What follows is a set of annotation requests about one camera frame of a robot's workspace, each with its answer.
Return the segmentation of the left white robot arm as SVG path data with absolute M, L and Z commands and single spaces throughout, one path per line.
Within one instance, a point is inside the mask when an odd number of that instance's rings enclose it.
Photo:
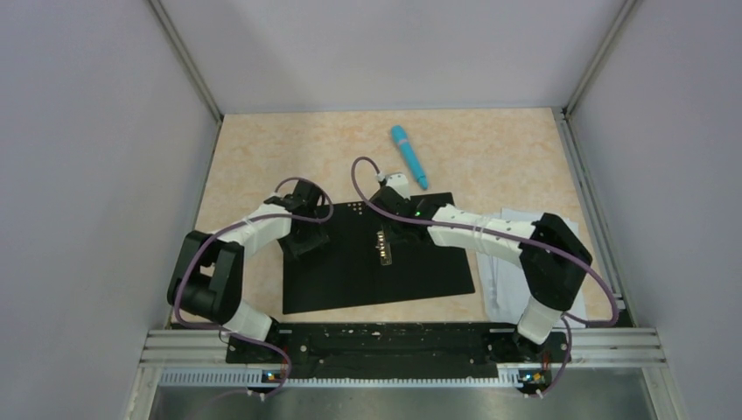
M 245 262 L 275 242 L 291 261 L 329 242 L 325 224 L 333 217 L 329 195 L 306 178 L 292 178 L 292 192 L 274 191 L 247 216 L 212 233 L 188 233 L 167 291 L 176 320 L 187 328 L 232 333 L 247 340 L 259 361 L 280 351 L 272 332 L 277 321 L 242 296 Z

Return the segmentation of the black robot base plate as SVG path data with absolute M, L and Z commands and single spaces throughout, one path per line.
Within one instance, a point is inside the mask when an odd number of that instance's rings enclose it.
M 232 337 L 228 364 L 266 368 L 262 382 L 425 386 L 493 384 L 534 395 L 549 387 L 550 370 L 571 360 L 566 332 L 541 346 L 520 341 L 515 326 L 491 322 L 283 323 L 268 347 Z

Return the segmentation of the grey black file folder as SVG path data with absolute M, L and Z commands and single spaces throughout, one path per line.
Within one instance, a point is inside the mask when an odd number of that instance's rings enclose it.
M 300 256 L 283 253 L 283 313 L 296 314 L 425 298 L 472 294 L 473 276 L 462 248 L 393 241 L 382 264 L 376 212 L 360 202 L 339 203 L 322 228 L 327 241 Z

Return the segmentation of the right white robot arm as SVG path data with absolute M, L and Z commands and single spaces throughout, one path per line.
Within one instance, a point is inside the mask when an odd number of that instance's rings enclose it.
M 520 268 L 530 296 L 513 348 L 525 361 L 548 350 L 555 323 L 573 306 L 592 265 L 590 252 L 553 213 L 535 221 L 496 219 L 451 204 L 414 204 L 388 185 L 366 203 L 405 241 L 474 250 Z

